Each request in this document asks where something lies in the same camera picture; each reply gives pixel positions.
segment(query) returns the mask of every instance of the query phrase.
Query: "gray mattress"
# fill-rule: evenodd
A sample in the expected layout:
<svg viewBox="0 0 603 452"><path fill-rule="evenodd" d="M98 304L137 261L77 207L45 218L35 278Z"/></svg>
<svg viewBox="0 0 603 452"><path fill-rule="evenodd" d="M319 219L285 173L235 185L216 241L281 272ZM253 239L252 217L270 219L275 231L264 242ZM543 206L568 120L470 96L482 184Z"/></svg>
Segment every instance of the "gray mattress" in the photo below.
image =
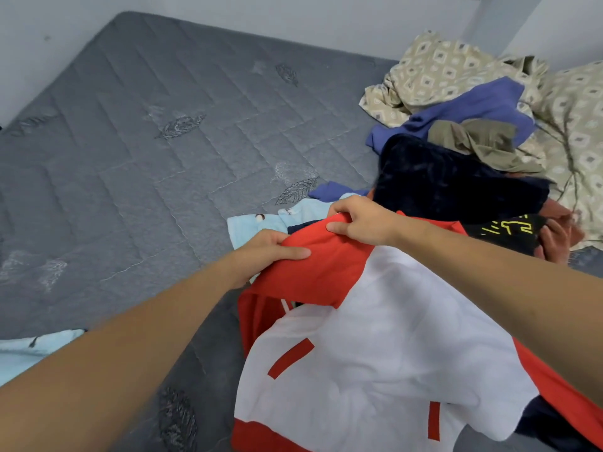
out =
<svg viewBox="0 0 603 452"><path fill-rule="evenodd" d="M357 103L392 64L119 15L0 133L0 339L89 328L143 301L230 250L226 218L274 212L305 178L368 187L374 121ZM575 263L603 272L592 250ZM236 296L115 450L230 450ZM465 429L456 449L535 448Z"/></svg>

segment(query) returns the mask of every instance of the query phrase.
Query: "hand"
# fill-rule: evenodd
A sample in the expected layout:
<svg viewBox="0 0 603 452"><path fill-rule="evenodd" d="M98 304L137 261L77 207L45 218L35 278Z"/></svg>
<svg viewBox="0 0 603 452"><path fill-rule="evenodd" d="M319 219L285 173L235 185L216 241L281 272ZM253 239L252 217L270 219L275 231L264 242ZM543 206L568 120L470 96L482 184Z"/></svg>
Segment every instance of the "hand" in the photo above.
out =
<svg viewBox="0 0 603 452"><path fill-rule="evenodd" d="M540 230L540 241L545 253L545 259L557 265L568 265L569 235L556 221L549 219Z"/></svg>
<svg viewBox="0 0 603 452"><path fill-rule="evenodd" d="M373 246L395 245L400 228L409 220L364 196L351 196L333 203L328 217L336 213L350 213L352 223L329 222L327 230Z"/></svg>
<svg viewBox="0 0 603 452"><path fill-rule="evenodd" d="M217 263L231 280L230 288L243 287L250 278L277 260L302 260L310 256L310 249L281 246L287 236L280 231L263 229L245 245L221 258Z"/></svg>

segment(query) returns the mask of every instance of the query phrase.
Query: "pile of clothes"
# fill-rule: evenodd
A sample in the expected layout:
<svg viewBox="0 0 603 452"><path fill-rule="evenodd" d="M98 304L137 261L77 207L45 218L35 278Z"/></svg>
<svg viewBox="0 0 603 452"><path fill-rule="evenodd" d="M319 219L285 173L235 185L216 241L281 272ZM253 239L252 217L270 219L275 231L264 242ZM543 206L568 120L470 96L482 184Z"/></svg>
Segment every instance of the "pile of clothes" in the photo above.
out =
<svg viewBox="0 0 603 452"><path fill-rule="evenodd" d="M537 97L530 74L542 65L480 64L476 48L433 34L411 51L361 100L383 124L367 138L379 154L370 190L328 182L277 215L228 219L235 248L271 228L291 235L285 245L312 250L268 267L239 298L247 359L232 446L452 452L470 425L496 441L517 432L562 451L599 450L603 410L465 296L396 248L326 230L350 221L327 218L330 203L356 193L553 263L567 263L584 238L571 211L549 199L537 156L518 149L535 129L522 100ZM433 90L434 73L450 82L439 78Z"/></svg>

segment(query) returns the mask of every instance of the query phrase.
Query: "yellow graphic on black shirt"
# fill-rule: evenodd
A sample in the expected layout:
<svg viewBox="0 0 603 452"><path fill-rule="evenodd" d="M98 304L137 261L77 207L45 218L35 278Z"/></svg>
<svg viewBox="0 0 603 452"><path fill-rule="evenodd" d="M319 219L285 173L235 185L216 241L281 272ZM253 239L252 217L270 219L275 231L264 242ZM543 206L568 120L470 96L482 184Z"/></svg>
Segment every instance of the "yellow graphic on black shirt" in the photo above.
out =
<svg viewBox="0 0 603 452"><path fill-rule="evenodd" d="M528 215L519 216L517 219L527 219ZM513 229L523 231L524 233L534 234L532 231L532 224L529 222L522 222L521 220L502 220L499 223L497 220L493 220L489 227L482 227L482 230L488 233L501 234L503 230L506 230L508 234L513 234Z"/></svg>

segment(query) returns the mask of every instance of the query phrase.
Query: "red and white hoodie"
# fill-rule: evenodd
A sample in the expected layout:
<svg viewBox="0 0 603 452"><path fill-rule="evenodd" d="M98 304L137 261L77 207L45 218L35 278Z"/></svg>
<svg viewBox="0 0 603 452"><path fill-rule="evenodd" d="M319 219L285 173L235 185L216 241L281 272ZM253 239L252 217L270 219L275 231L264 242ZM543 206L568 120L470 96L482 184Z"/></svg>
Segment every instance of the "red and white hoodie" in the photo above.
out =
<svg viewBox="0 0 603 452"><path fill-rule="evenodd" d="M401 250L328 232L332 220L349 215L287 238L312 255L239 298L235 450L452 452L466 424L506 439L539 394L603 445L600 410L465 296Z"/></svg>

